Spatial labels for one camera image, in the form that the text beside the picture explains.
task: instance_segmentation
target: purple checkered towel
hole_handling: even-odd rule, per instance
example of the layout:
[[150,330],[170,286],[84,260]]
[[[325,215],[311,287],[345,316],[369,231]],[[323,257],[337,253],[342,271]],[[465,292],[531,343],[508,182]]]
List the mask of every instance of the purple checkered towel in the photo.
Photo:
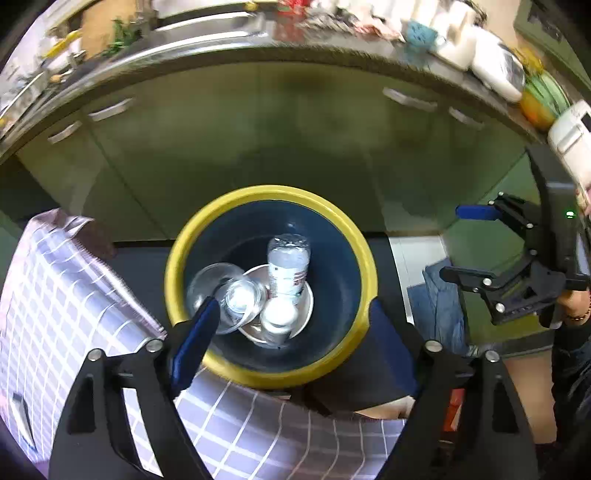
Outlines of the purple checkered towel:
[[[51,455],[67,393],[89,350],[121,355],[165,335],[125,283],[90,253],[109,249],[82,235],[92,225],[61,210],[32,219],[0,299],[0,414],[34,462]],[[27,404],[34,447],[8,407],[14,394]],[[142,465],[159,473],[135,391],[126,390],[125,400]],[[217,480],[372,479],[404,425],[327,419],[205,368],[175,405]]]

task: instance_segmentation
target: towel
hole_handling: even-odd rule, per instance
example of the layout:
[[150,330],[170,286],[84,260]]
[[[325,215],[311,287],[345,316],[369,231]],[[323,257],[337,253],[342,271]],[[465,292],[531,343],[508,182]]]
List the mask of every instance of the towel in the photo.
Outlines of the towel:
[[425,340],[437,340],[458,355],[468,355],[457,285],[439,277],[439,271],[451,264],[449,258],[445,258],[426,267],[423,271],[425,283],[407,288],[408,299],[415,327]]

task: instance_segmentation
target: person's hand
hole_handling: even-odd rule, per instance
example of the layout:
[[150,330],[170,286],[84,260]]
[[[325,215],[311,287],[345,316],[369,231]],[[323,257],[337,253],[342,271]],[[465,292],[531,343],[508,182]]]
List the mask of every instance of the person's hand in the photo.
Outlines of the person's hand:
[[[585,315],[589,310],[589,291],[570,291],[565,290],[562,295],[558,297],[557,303],[564,307],[566,315],[568,315],[564,322],[566,325],[582,325],[589,320],[589,315]],[[571,317],[585,317],[575,322]]]

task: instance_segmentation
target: screw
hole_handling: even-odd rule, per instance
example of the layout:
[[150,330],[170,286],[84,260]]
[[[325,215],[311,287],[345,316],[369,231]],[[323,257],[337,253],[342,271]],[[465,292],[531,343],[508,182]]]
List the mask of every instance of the screw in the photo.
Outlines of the screw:
[[496,353],[494,350],[487,350],[484,354],[484,358],[486,358],[489,362],[493,364],[497,363],[501,359],[499,354]]
[[437,340],[427,340],[425,342],[425,348],[428,352],[437,353],[443,350],[443,345],[441,345]]
[[103,350],[101,350],[100,348],[95,348],[88,352],[88,360],[90,360],[91,362],[96,362],[102,356]]
[[154,338],[150,340],[148,343],[146,343],[146,350],[150,353],[156,353],[162,350],[162,345],[162,340],[160,340],[159,338]]

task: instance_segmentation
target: white bottle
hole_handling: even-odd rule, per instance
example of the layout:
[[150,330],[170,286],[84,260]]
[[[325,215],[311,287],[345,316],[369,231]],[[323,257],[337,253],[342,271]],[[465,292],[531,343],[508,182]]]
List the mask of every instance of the white bottle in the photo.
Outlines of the white bottle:
[[268,300],[261,311],[261,332],[268,344],[279,346],[290,337],[298,311],[289,297]]
[[308,240],[294,233],[278,235],[269,242],[267,254],[271,298],[289,297],[297,305],[310,262]]

